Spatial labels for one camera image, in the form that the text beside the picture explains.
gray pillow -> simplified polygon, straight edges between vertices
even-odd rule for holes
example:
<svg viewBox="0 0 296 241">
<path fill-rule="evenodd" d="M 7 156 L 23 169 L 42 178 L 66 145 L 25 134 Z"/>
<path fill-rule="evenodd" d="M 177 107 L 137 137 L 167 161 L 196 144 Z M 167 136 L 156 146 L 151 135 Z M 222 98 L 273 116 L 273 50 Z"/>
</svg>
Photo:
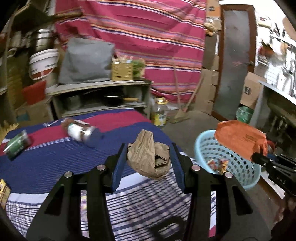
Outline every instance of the gray pillow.
<svg viewBox="0 0 296 241">
<path fill-rule="evenodd" d="M 59 74 L 59 83 L 78 84 L 110 80 L 113 53 L 113 43 L 71 38 Z"/>
</svg>

blue gripper pad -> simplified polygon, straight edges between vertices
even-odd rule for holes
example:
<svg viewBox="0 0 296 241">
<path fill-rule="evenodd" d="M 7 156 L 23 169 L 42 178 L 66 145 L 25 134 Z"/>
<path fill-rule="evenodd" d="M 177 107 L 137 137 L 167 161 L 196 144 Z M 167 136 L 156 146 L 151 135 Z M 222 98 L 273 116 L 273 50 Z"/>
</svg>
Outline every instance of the blue gripper pad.
<svg viewBox="0 0 296 241">
<path fill-rule="evenodd" d="M 170 161 L 172 162 L 173 170 L 177 180 L 178 187 L 184 192 L 185 190 L 185 177 L 182 170 L 179 158 L 173 145 L 170 145 Z"/>
<path fill-rule="evenodd" d="M 121 175 L 122 175 L 122 172 L 124 169 L 124 165 L 126 163 L 127 151 L 128 151 L 128 145 L 124 144 L 124 147 L 122 149 L 122 152 L 120 153 L 120 156 L 118 158 L 118 162 L 116 164 L 116 167 L 114 169 L 113 176 L 112 176 L 111 187 L 113 189 L 113 192 L 115 192 L 115 190 L 119 187 Z"/>
</svg>

red container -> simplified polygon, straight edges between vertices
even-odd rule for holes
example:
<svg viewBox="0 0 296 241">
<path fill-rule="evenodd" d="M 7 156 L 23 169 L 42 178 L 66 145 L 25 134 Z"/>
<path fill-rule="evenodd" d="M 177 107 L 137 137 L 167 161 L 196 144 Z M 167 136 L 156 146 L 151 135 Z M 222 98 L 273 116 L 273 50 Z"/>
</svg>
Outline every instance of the red container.
<svg viewBox="0 0 296 241">
<path fill-rule="evenodd" d="M 22 89 L 22 94 L 28 105 L 35 104 L 45 98 L 46 81 L 39 81 Z"/>
</svg>

green can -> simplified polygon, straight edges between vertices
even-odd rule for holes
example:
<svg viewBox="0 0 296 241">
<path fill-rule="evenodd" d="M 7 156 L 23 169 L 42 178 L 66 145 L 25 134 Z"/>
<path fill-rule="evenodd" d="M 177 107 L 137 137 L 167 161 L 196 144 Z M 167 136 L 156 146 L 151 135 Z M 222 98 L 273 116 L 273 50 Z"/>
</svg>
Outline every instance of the green can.
<svg viewBox="0 0 296 241">
<path fill-rule="evenodd" d="M 17 155 L 19 155 L 24 149 L 31 145 L 31 140 L 25 130 L 17 134 L 9 142 L 7 142 L 4 149 L 5 155 L 10 160 L 13 160 Z"/>
</svg>

door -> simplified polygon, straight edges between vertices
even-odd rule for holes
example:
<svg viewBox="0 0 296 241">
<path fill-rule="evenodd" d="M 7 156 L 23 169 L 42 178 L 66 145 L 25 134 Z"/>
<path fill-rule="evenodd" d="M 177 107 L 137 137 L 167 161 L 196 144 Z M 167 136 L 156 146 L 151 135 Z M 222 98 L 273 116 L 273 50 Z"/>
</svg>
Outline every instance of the door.
<svg viewBox="0 0 296 241">
<path fill-rule="evenodd" d="M 219 84 L 212 116 L 233 120 L 239 107 L 244 79 L 254 72 L 257 24 L 252 5 L 221 5 Z"/>
</svg>

